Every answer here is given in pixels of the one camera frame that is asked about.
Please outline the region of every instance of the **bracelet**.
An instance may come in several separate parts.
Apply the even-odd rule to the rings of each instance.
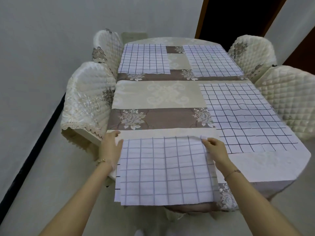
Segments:
[[[224,180],[226,181],[226,178],[228,178],[229,175],[231,175],[231,174],[234,173],[234,172],[242,173],[239,169],[234,170],[234,171],[230,172],[230,173],[224,178]]]
[[[102,159],[102,160],[97,160],[97,163],[96,163],[96,166],[98,166],[100,163],[102,162],[107,162],[109,163],[111,166],[112,166],[112,171],[116,169],[116,167],[111,163],[111,161],[107,161],[105,159]]]

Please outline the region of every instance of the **person's left arm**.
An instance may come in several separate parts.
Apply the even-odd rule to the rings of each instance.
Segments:
[[[86,183],[55,215],[40,233],[40,236],[77,236],[83,234],[103,182],[120,158],[123,140],[120,140],[117,146],[115,143],[115,137],[119,133],[119,131],[114,131],[105,134],[99,148],[99,159],[104,159],[105,162],[101,162],[97,166]]]

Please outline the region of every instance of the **person's left hand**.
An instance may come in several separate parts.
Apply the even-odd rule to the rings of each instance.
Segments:
[[[124,140],[121,139],[116,145],[115,137],[117,137],[118,134],[120,134],[120,131],[106,133],[99,148],[99,160],[104,159],[105,162],[111,164],[113,168],[116,167],[120,158],[121,149],[124,142]]]

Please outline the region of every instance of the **quilted chair cover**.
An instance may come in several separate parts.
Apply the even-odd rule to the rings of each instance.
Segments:
[[[315,75],[283,65],[270,68],[255,86],[299,139],[315,136]]]
[[[106,63],[117,79],[123,50],[124,45],[116,32],[109,29],[100,30],[94,36],[92,60],[96,63]]]
[[[253,83],[270,67],[277,65],[273,45],[269,40],[259,36],[238,37],[228,54]]]
[[[84,150],[91,142],[73,129],[102,137],[106,133],[116,79],[106,64],[85,62],[71,76],[62,112],[62,134]]]

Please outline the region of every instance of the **forearm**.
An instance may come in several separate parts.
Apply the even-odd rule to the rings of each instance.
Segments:
[[[222,170],[224,176],[237,169],[230,162]],[[226,179],[231,192],[246,220],[252,234],[257,235],[301,235],[290,222],[274,208],[250,183],[238,172]]]
[[[82,235],[102,184],[111,172],[111,169],[112,167],[109,164],[101,163],[81,189],[49,222],[40,236]]]

